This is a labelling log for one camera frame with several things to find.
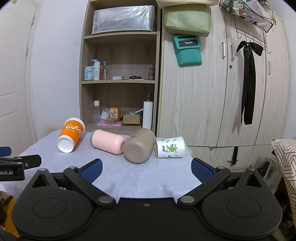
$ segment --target paper towel roll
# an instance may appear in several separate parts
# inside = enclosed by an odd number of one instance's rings
[[[152,101],[144,101],[144,111],[143,111],[143,128],[151,129],[152,124]]]

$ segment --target plastic bottle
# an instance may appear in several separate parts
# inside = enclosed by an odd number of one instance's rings
[[[100,80],[100,62],[94,63],[94,80]]]
[[[108,73],[107,61],[103,61],[103,66],[101,66],[101,69],[100,69],[100,80],[108,80],[108,79],[109,79],[109,73]]]
[[[154,80],[153,64],[150,65],[150,68],[148,70],[148,80]]]
[[[95,62],[98,62],[98,60],[97,60],[97,59],[91,59],[91,62],[93,63],[92,66],[94,67],[94,63],[95,63]]]
[[[98,123],[101,120],[100,101],[94,101],[94,122]]]

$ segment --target white tablecloth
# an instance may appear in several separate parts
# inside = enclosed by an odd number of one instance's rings
[[[0,183],[6,192],[18,198],[39,168],[62,172],[69,166],[81,167],[96,158],[102,160],[103,171],[93,185],[115,198],[117,202],[120,197],[173,197],[177,200],[201,184],[191,172],[192,152],[187,146],[182,158],[157,158],[153,150],[145,163],[133,164],[128,162],[123,154],[113,155],[92,147],[89,132],[83,133],[73,152],[63,153],[57,148],[59,134],[60,130],[52,132],[21,154],[39,154],[42,164],[38,168],[25,170],[24,181]]]

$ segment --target wooden shelf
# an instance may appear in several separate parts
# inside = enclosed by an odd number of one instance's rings
[[[137,5],[154,5],[157,8],[155,0],[90,0],[90,3],[95,9]]]
[[[122,134],[122,135],[132,135],[137,130],[141,129],[141,126],[124,126],[116,127],[116,126],[97,126],[95,123],[91,123],[85,127],[85,130],[88,132],[92,132],[93,130],[103,130],[112,132],[115,134]]]
[[[85,36],[86,42],[101,45],[123,42],[156,42],[157,32],[133,31],[133,32],[115,32]]]
[[[140,84],[155,84],[155,80],[85,80],[81,81],[85,84],[103,84],[103,83],[140,83]]]

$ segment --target black bow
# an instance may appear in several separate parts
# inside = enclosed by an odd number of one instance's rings
[[[246,41],[241,41],[237,47],[237,51],[239,51],[242,47],[244,47],[244,83],[242,89],[242,114],[244,112],[245,125],[250,125],[252,124],[253,120],[256,91],[256,70],[253,51],[257,55],[261,56],[263,52],[263,47],[254,42],[247,43]]]

